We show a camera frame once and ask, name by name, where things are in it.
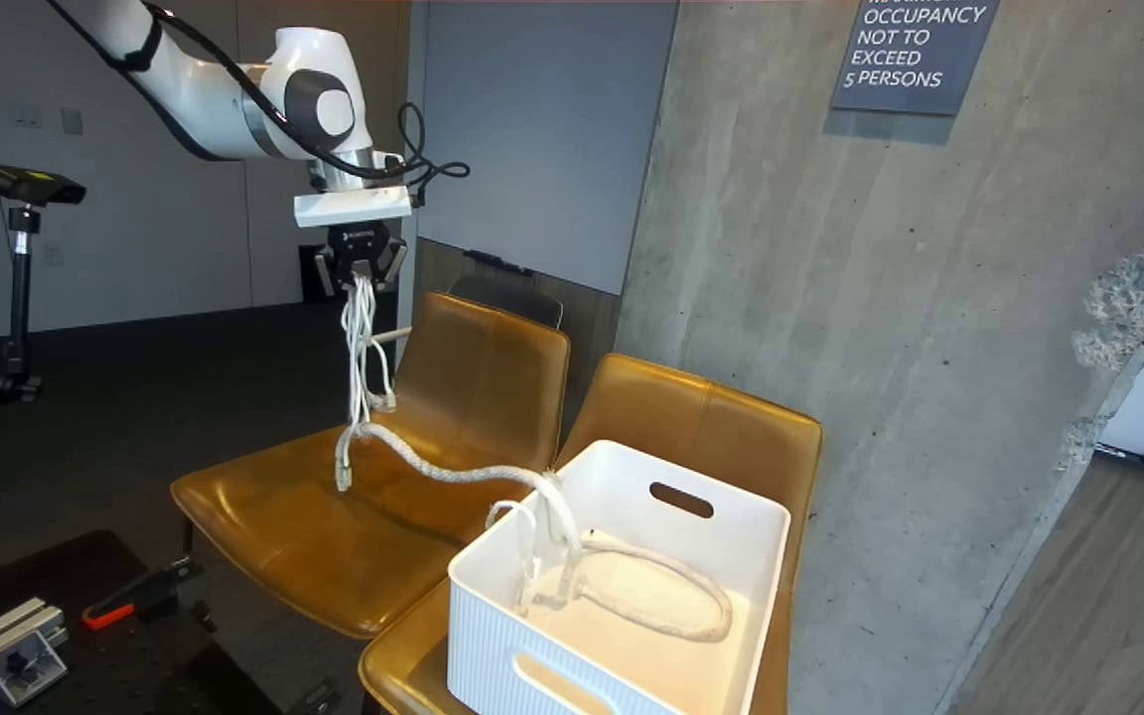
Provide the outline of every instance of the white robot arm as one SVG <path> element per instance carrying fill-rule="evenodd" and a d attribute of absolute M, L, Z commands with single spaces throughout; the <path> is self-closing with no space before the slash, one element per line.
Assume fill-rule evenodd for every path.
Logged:
<path fill-rule="evenodd" d="M 340 32 L 284 29 L 267 62 L 232 62 L 207 34 L 149 0 L 54 0 L 203 159 L 312 159 L 321 194 L 295 200 L 299 228 L 414 213 L 400 159 L 375 151 L 353 54 Z M 183 50 L 171 32 L 216 58 Z"/>

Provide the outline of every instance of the occupancy sign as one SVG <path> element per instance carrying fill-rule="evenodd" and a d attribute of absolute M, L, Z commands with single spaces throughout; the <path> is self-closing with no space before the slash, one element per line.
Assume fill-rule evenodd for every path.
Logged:
<path fill-rule="evenodd" d="M 833 111 L 957 114 L 1003 0 L 864 0 Z"/>

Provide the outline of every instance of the plastic bin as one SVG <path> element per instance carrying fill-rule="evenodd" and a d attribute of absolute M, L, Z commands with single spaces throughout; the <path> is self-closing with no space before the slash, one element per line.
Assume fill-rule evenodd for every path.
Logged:
<path fill-rule="evenodd" d="M 561 556 L 534 491 L 451 565 L 451 691 L 483 715 L 747 712 L 778 590 L 791 511 L 651 454 L 595 441 L 561 469 L 582 528 L 660 552 L 733 597 L 733 633 L 716 642 L 664 637 L 573 601 L 524 608 L 534 565 Z M 641 581 L 641 605 L 677 608 L 664 581 Z"/>

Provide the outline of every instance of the white cable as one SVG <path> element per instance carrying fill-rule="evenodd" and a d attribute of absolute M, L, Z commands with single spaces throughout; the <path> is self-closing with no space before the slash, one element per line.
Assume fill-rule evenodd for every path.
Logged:
<path fill-rule="evenodd" d="M 348 306 L 344 306 L 344 333 L 348 333 L 348 356 L 351 356 L 351 425 L 340 433 L 340 443 L 333 443 L 340 491 L 348 491 L 353 483 L 351 443 L 359 437 L 378 437 L 383 443 L 391 443 L 407 465 L 414 465 L 431 479 L 445 479 L 445 483 L 521 479 L 524 488 L 542 491 L 542 504 L 551 511 L 555 541 L 565 549 L 555 597 L 542 597 L 534 588 L 536 570 L 545 570 L 545 565 L 534 556 L 536 567 L 530 565 L 530 588 L 521 597 L 521 608 L 530 608 L 534 601 L 565 608 L 573 597 L 588 597 L 591 605 L 618 610 L 620 618 L 631 618 L 641 626 L 669 633 L 681 639 L 722 639 L 733 633 L 733 597 L 716 581 L 706 581 L 706 576 L 701 576 L 701 570 L 693 570 L 693 567 L 684 567 L 660 552 L 631 549 L 631 543 L 602 535 L 591 528 L 582 533 L 575 516 L 573 516 L 573 507 L 570 507 L 570 502 L 551 478 L 534 471 L 534 469 L 517 469 L 517 465 L 442 469 L 442 465 L 431 465 L 407 437 L 378 425 L 375 408 L 391 412 L 399 405 L 383 343 L 399 337 L 400 331 L 375 337 L 375 310 L 378 310 L 375 282 L 367 275 L 353 275 L 353 286 L 348 286 Z M 369 392 L 369 352 L 378 352 L 383 392 Z M 705 590 L 718 608 L 718 618 L 713 626 L 684 626 L 684 622 L 647 618 L 644 608 L 618 605 L 604 590 L 575 581 L 575 567 L 588 556 L 627 556 L 627 559 L 655 565 L 655 567 L 688 581 L 697 590 Z"/>

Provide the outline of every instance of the wooden chair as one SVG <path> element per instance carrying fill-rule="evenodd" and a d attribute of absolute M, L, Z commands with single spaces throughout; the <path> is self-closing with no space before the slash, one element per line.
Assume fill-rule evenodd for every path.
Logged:
<path fill-rule="evenodd" d="M 399 371 L 394 425 L 438 465 L 545 469 L 561 441 L 570 337 L 536 323 L 431 292 Z M 383 441 L 353 443 L 353 488 L 333 488 L 321 427 L 171 483 L 183 516 L 257 588 L 301 617 L 369 639 L 445 576 L 508 483 L 438 483 Z"/>
<path fill-rule="evenodd" d="M 787 712 L 795 570 L 820 479 L 823 425 L 706 376 L 610 352 L 555 465 L 602 437 L 681 461 L 791 507 L 782 588 L 750 708 L 763 715 Z M 445 683 L 445 642 L 451 581 L 438 581 L 363 651 L 359 674 L 386 712 L 457 715 L 464 708 Z"/>

